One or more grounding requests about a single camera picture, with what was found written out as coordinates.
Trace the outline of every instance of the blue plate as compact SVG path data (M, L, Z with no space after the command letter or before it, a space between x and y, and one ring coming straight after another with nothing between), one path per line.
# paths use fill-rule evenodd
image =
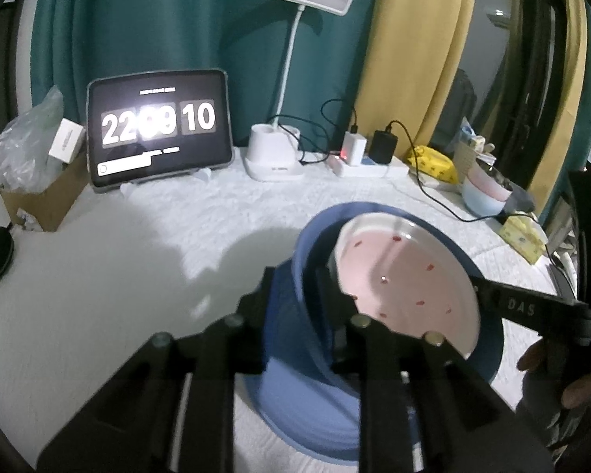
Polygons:
M351 466L359 460L359 398L330 371L328 333L317 295L309 289L315 285L310 276L328 260L345 222L377 211L421 225L454 253L469 274L481 275L453 241L411 214L360 202L329 208L302 231L292 261L276 269L265 322L266 370L261 376L246 377L252 404L279 437L307 455ZM497 316L480 311L480 319L478 343L468 361L491 381L501 362L504 332Z

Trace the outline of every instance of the white tablecloth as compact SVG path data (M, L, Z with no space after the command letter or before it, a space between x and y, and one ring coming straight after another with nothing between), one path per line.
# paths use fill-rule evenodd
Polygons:
M447 197L468 217L458 196ZM88 187L56 233L15 232L14 264L0 283L0 426L7 437L35 464L51 437L153 333L181 337L231 313L266 265L291 256L314 215L356 200L398 206L430 222L490 279L553 292L542 259L528 265L491 224L456 221L410 178L342 180L320 164L308 166L300 182L257 183L237 152L207 183L152 181L127 196ZM493 388L511 405L522 379L514 365L535 339L506 323ZM238 472L356 471L296 452L249 408L240 388Z

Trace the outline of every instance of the digital clock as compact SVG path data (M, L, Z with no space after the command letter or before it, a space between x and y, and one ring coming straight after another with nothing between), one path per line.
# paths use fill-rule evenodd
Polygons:
M232 161L223 71L161 71L87 88L87 159L95 190Z

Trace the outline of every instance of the green curtain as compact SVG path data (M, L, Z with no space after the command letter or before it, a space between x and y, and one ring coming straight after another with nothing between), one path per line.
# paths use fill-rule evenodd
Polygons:
M324 100L354 101L373 4L353 0L343 17L306 9L284 113L324 123ZM95 78L220 67L229 77L234 141L244 145L250 126L265 122L275 107L295 13L295 4L280 0L39 0L31 50L33 104L57 84L65 116L83 123L85 89ZM345 129L350 105L329 105L328 116ZM320 132L297 126L326 147ZM340 135L336 130L335 139Z
M574 133L569 142L565 161L558 174L545 208L540 215L541 224L545 222L558 197L567 190L567 173L582 169L591 150L591 7L587 4L587 58L584 67L584 81L580 104L575 118Z

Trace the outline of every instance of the clock digit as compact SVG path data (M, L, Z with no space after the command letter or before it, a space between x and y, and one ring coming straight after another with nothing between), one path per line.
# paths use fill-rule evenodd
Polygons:
M120 134L120 141L121 142L129 142L130 140L136 139L136 114L131 110L126 110L125 112L121 113L120 118L118 119L119 122L124 123L127 121L126 126L123 129L123 132Z
M159 128L163 135L170 135L177 126L177 115L175 109L166 104L159 110Z
M207 121L205 119L206 112L208 112ZM203 102L199 105L199 109L197 109L197 120L204 130L209 130L215 125L215 109L209 102Z
M192 103L188 103L184 110L181 111L182 115L188 115L188 131L195 131L195 106Z
M159 131L159 113L153 106L143 106L140 108L138 116L138 131L142 138L153 138Z
M109 130L105 133L105 136L102 138L103 145L110 145L112 143L117 143L120 138L114 135L116 128L118 128L118 117L116 117L113 113L108 113L102 119L102 125L109 126Z

